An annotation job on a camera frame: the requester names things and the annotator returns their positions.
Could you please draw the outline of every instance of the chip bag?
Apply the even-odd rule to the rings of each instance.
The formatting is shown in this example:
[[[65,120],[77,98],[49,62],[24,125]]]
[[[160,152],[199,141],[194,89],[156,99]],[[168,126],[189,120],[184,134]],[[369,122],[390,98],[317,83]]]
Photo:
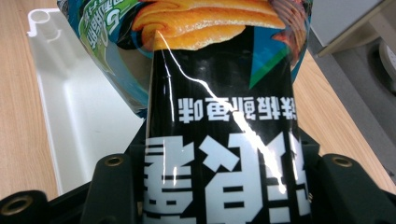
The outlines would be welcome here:
[[[292,92],[311,1],[59,6],[148,121],[145,224],[311,222]]]

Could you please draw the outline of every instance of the wooden surface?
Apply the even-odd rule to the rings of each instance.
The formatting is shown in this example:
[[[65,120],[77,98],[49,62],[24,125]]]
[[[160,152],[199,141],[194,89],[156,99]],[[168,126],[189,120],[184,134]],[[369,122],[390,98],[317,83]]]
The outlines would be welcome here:
[[[57,196],[49,143],[26,32],[27,14],[56,0],[2,0],[0,7],[0,198],[27,189]],[[393,182],[309,54],[295,82],[300,126],[321,144],[321,154],[358,161],[382,189]]]

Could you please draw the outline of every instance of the black plastic mount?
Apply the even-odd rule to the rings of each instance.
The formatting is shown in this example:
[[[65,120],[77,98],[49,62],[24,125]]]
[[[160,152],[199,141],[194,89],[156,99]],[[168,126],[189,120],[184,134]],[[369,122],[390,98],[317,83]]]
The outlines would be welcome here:
[[[381,190],[354,160],[320,157],[319,144],[300,131],[314,223],[396,224],[396,196]],[[47,201],[22,191],[0,201],[0,223],[141,223],[146,124],[124,154],[97,162],[92,182]]]

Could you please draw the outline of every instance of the screw hole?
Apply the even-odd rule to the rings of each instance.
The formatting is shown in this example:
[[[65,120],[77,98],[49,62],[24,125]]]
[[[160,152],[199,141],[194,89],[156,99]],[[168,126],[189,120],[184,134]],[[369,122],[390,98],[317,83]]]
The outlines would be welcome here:
[[[12,216],[18,214],[19,212],[25,210],[32,204],[33,198],[29,195],[23,195],[21,197],[16,197],[6,203],[1,208],[1,214],[4,216]]]
[[[122,157],[111,157],[111,158],[105,160],[105,165],[106,166],[118,166],[121,163],[123,163],[123,158]]]
[[[350,160],[342,158],[342,157],[333,157],[332,162],[339,166],[344,166],[344,167],[352,166],[352,162]]]

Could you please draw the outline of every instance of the white tray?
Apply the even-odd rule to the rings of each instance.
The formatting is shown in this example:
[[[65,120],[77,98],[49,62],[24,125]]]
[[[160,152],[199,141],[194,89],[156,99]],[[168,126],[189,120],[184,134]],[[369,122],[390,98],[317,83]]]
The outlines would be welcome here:
[[[92,179],[98,160],[124,152],[143,120],[86,53],[64,15],[36,9],[28,37],[60,194]]]

